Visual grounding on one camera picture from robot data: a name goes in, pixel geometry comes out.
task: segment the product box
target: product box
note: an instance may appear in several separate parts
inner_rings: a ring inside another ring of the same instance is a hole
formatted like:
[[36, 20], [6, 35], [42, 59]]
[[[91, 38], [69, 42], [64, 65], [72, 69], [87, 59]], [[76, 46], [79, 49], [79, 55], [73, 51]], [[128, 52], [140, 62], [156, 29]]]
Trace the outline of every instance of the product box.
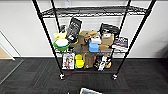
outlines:
[[106, 44], [99, 44], [99, 49], [101, 49], [101, 50], [108, 49], [108, 48], [109, 48], [109, 46]]
[[102, 44], [111, 46], [114, 41], [114, 34], [104, 33], [102, 36]]

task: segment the metal shelf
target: metal shelf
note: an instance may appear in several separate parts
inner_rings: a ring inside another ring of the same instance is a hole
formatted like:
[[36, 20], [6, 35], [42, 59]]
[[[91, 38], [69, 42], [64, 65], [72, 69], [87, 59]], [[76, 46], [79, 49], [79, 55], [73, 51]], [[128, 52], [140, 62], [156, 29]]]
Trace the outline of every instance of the metal shelf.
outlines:
[[[58, 17], [123, 16], [127, 6], [56, 8]], [[145, 15], [147, 9], [129, 6], [127, 15]], [[43, 18], [54, 18], [53, 8], [42, 12]]]

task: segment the package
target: package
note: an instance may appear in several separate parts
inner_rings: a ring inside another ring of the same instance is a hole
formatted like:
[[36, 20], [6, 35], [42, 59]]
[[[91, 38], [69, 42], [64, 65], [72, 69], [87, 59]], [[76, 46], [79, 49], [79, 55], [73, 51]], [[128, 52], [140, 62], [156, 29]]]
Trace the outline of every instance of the package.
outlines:
[[101, 44], [100, 36], [97, 34], [95, 37], [91, 38], [91, 42]]
[[115, 37], [119, 37], [120, 29], [114, 25], [102, 23], [99, 32], [101, 35], [104, 33], [111, 33], [114, 34]]
[[99, 44], [99, 49], [101, 49], [101, 50], [105, 50], [105, 49], [108, 49], [108, 48], [109, 48], [109, 46], [106, 45], [106, 44]]
[[70, 43], [75, 43], [77, 41], [81, 29], [81, 24], [82, 21], [72, 17], [66, 35], [66, 39]]
[[63, 55], [62, 69], [74, 69], [74, 53], [66, 53]]
[[79, 36], [78, 36], [78, 43], [79, 44], [83, 44], [85, 45], [86, 42], [85, 42], [85, 35], [88, 33], [88, 31], [82, 31], [79, 33]]
[[93, 67], [96, 60], [95, 53], [86, 53], [83, 55], [84, 69]]
[[88, 33], [85, 35], [85, 39], [93, 38], [97, 35], [97, 31], [88, 31]]
[[111, 46], [114, 41], [114, 34], [104, 33], [102, 36], [102, 44]]

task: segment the item on shelf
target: item on shelf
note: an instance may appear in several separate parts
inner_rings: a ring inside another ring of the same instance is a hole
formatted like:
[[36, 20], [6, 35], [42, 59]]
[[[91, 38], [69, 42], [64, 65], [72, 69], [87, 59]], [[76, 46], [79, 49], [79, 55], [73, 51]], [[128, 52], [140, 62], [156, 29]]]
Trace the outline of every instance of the item on shelf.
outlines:
[[99, 71], [103, 71], [104, 68], [110, 68], [112, 65], [111, 59], [108, 55], [98, 55], [96, 56], [95, 67], [98, 68]]
[[96, 60], [96, 54], [95, 53], [86, 53], [83, 55], [83, 61], [84, 61], [84, 69], [86, 68], [92, 68], [93, 64]]
[[102, 36], [102, 44], [112, 45], [114, 41], [114, 34], [104, 33]]
[[85, 31], [85, 32], [87, 32], [85, 34], [85, 37], [84, 37], [85, 39], [90, 39], [90, 38], [93, 38], [93, 37], [95, 37], [97, 35], [97, 31], [95, 31], [95, 30]]
[[91, 42], [101, 44], [100, 36], [97, 34], [95, 37], [91, 38]]
[[84, 66], [84, 61], [82, 60], [82, 55], [80, 55], [80, 54], [75, 55], [75, 60], [76, 60], [76, 67], [77, 68], [82, 68]]
[[99, 65], [98, 71], [103, 71], [105, 65], [106, 65], [106, 63], [104, 61], [102, 61]]
[[79, 43], [79, 44], [83, 44], [83, 45], [86, 44], [85, 38], [84, 38], [85, 35], [86, 35], [86, 33], [87, 33], [87, 32], [85, 32], [85, 31], [79, 32], [79, 36], [78, 36], [78, 43]]
[[67, 32], [64, 33], [60, 32], [60, 33], [54, 33], [53, 35], [56, 40], [59, 40], [59, 39], [65, 39], [66, 34]]
[[53, 46], [59, 51], [65, 51], [68, 49], [70, 43], [68, 43], [67, 39], [59, 39], [53, 43]]
[[83, 60], [76, 60], [76, 66], [77, 66], [77, 68], [82, 68], [84, 66], [84, 61]]
[[75, 59], [76, 59], [76, 60], [82, 60], [82, 55], [80, 55], [80, 54], [75, 55]]
[[70, 43], [75, 43], [77, 41], [81, 24], [82, 21], [72, 17], [66, 35], [66, 39], [68, 39]]
[[105, 50], [105, 49], [108, 49], [108, 48], [109, 48], [109, 46], [106, 45], [106, 44], [99, 44], [99, 49], [101, 49], [101, 50]]
[[104, 23], [101, 24], [99, 31], [101, 35], [103, 35], [104, 33], [111, 33], [114, 34], [115, 37], [118, 37], [120, 34], [120, 30], [118, 27]]
[[60, 30], [62, 33], [65, 33], [66, 32], [66, 25], [61, 25]]
[[71, 43], [72, 45], [76, 45], [78, 43], [78, 40], [75, 43]]
[[91, 40], [89, 40], [89, 51], [90, 52], [98, 52], [99, 45], [97, 43], [92, 43]]
[[66, 53], [63, 55], [62, 69], [74, 69], [74, 53]]
[[111, 65], [112, 65], [112, 63], [111, 63], [111, 62], [109, 62], [109, 63], [105, 66], [105, 68], [110, 68], [110, 67], [111, 67]]
[[128, 50], [128, 38], [115, 38], [112, 48], [126, 52]]
[[89, 52], [89, 45], [88, 45], [88, 43], [86, 45], [82, 45], [82, 52], [83, 53], [88, 53]]

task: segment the tissue box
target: tissue box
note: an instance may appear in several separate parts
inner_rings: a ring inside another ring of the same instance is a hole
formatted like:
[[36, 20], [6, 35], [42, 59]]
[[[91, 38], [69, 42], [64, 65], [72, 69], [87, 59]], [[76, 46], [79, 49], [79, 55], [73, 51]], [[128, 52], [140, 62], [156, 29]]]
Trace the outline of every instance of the tissue box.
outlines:
[[101, 39], [100, 39], [100, 36], [99, 36], [99, 35], [97, 35], [97, 36], [95, 36], [95, 37], [91, 38], [91, 42], [92, 42], [92, 43], [101, 44]]

